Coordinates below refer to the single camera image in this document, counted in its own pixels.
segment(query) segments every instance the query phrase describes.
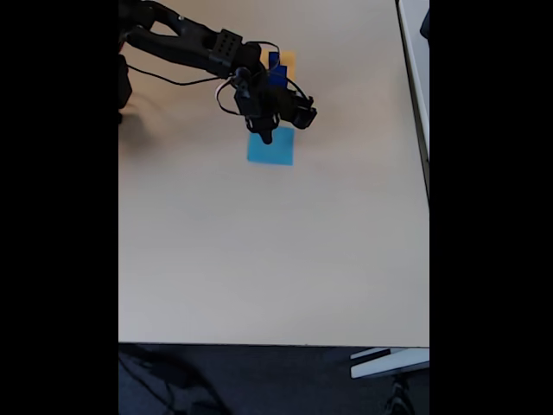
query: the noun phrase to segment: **blue paper mat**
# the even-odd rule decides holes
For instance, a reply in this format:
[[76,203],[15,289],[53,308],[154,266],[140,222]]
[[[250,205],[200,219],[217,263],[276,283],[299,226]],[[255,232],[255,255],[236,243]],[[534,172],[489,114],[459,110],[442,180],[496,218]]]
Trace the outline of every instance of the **blue paper mat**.
[[254,163],[294,165],[293,128],[278,127],[273,130],[273,142],[264,144],[259,134],[250,133],[248,161]]

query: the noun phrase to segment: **table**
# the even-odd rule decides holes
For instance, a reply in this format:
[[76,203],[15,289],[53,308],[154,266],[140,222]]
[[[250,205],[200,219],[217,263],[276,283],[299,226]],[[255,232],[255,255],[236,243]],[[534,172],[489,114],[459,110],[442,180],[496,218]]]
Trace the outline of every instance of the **table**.
[[[428,347],[429,205],[393,0],[162,3],[294,50],[319,115],[296,132],[293,167],[248,163],[217,81],[130,73],[119,341]],[[123,53],[173,80],[207,76]]]

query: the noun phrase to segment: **floor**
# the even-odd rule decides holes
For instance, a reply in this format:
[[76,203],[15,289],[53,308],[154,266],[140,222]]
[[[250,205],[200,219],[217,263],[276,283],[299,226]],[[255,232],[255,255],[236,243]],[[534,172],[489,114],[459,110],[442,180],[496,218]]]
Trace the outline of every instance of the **floor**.
[[[379,415],[391,396],[389,376],[352,380],[348,356],[359,348],[277,346],[143,345],[171,353],[197,367],[212,382],[232,415]],[[157,378],[122,355],[125,363],[161,396]],[[429,370],[410,374],[416,415],[429,413]],[[205,391],[175,390],[175,407],[208,401]],[[166,409],[119,365],[119,413],[163,415]]]

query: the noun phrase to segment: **robotic arm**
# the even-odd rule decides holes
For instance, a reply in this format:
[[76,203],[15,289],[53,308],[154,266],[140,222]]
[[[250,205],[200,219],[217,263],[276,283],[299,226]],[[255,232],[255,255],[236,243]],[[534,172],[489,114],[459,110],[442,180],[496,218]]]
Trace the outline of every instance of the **robotic arm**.
[[[125,42],[165,61],[203,69],[228,80],[235,89],[234,100],[245,117],[249,131],[258,133],[265,144],[272,143],[272,131],[280,119],[305,129],[317,115],[313,98],[301,90],[269,85],[269,73],[259,61],[261,47],[242,42],[242,37],[228,30],[214,32],[208,27],[179,16],[153,1],[119,1],[119,50]],[[168,26],[175,35],[158,35],[150,29],[154,22]],[[128,67],[118,56],[119,109],[132,93]]]

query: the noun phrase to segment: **black cord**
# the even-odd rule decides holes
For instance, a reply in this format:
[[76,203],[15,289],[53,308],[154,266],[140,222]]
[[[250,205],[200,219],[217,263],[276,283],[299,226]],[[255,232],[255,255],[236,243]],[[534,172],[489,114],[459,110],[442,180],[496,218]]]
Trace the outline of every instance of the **black cord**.
[[132,378],[134,379],[136,382],[138,382],[144,389],[146,389],[154,398],[156,398],[157,400],[159,400],[163,406],[165,406],[169,411],[172,411],[172,412],[175,412],[175,409],[173,408],[172,405],[170,405],[169,403],[167,403],[165,401],[165,399],[163,399],[161,396],[159,396],[157,393],[155,393],[151,387],[148,386],[148,384],[146,384],[146,382],[144,382],[142,379],[140,379],[136,374],[132,373],[131,370],[127,367],[127,365],[124,364],[124,362],[121,360],[121,357],[118,356],[118,359],[119,359],[119,363],[121,364],[121,367],[123,368],[123,370]]
[[222,90],[224,90],[227,86],[231,85],[231,82],[232,82],[232,78],[230,78],[227,82],[223,82],[221,85],[219,85],[217,87],[217,89],[215,90],[215,99],[217,99],[217,104],[219,104],[219,108],[221,110],[223,110],[224,112],[226,112],[227,114],[232,114],[232,115],[238,115],[239,117],[242,116],[242,114],[236,112],[236,111],[233,111],[233,110],[228,110],[226,109],[222,104],[221,104],[221,101],[219,100],[219,94],[221,93]]
[[272,73],[271,75],[276,75],[276,76],[280,76],[281,78],[285,78],[290,84],[292,84],[294,86],[295,89],[297,89],[297,91],[306,99],[308,100],[308,97],[307,95],[305,94],[305,92],[293,81],[291,80],[288,76],[285,76],[285,75],[282,75],[281,73]]
[[[175,394],[173,393],[173,389],[171,389],[171,385],[166,381],[165,382],[165,389],[167,389],[167,394],[169,395],[169,406],[174,408],[175,407]],[[170,415],[171,410],[167,408],[167,411],[163,415]]]
[[271,67],[269,69],[269,72],[276,69],[278,67],[278,65],[280,65],[280,48],[278,47],[278,45],[276,45],[275,43],[273,43],[271,41],[247,41],[246,45],[248,43],[256,43],[257,45],[269,45],[269,46],[272,46],[272,47],[276,48],[276,52],[278,53],[278,59],[276,60],[275,66]]
[[168,82],[169,84],[173,84],[173,85],[177,85],[177,86],[196,85],[196,84],[201,84],[202,82],[209,82],[210,80],[219,80],[220,79],[220,78],[215,76],[213,78],[205,78],[203,80],[193,80],[192,82],[175,82],[174,80],[168,80],[167,78],[163,78],[161,75],[158,75],[156,73],[143,71],[142,69],[138,69],[137,67],[133,67],[132,65],[127,65],[127,67],[129,67],[133,71],[137,71],[137,72],[143,73],[145,75],[153,76],[154,78],[157,78],[159,80],[164,80],[165,82]]

